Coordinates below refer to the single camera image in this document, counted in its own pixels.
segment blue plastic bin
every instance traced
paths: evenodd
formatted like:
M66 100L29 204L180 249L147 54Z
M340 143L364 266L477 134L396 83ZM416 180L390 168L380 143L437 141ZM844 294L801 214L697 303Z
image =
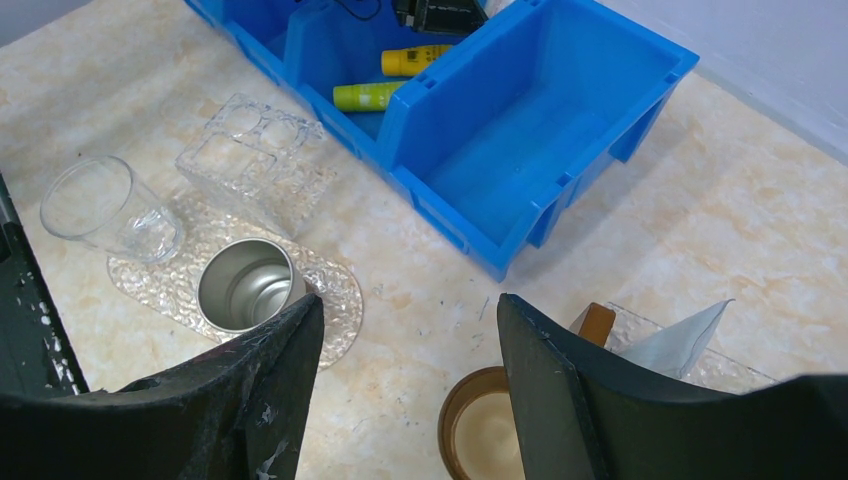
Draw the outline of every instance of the blue plastic bin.
M630 158L698 61L592 0L516 0L464 40L398 26L388 0L369 22L332 0L186 1L497 280ZM383 50L433 43L458 45L385 113L333 106L336 85L396 79Z

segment wooden bowl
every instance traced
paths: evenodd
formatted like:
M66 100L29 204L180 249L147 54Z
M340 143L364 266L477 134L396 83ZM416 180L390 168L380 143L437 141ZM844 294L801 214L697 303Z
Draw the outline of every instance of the wooden bowl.
M439 451L454 480L524 478L504 367L478 370L448 393Z

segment marble countertop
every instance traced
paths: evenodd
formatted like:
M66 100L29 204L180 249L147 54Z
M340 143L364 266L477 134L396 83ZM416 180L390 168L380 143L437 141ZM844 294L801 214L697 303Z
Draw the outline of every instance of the marble countertop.
M213 343L120 294L103 254L51 237L41 195L109 153L167 196L174 158L236 92L303 113L174 0L95 0L0 49L0 168L94 389ZM563 323L598 301L667 326L736 298L713 350L775 379L848 370L848 168L696 74L501 284L330 150L344 181L298 241L350 266L366 313L316 379L298 478L447 478L438 412L460 378L501 364L504 291Z

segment clear plastic cup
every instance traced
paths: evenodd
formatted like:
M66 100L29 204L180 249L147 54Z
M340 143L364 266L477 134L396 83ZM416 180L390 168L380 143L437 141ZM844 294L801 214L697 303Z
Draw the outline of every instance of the clear plastic cup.
M123 160L92 157L66 170L41 200L52 235L112 256L159 263L179 248L177 217Z

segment green glue stick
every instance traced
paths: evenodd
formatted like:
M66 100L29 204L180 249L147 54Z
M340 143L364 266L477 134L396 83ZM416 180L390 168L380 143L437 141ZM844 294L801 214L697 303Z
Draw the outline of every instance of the green glue stick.
M343 112L383 112L406 82L360 83L333 88L333 104Z

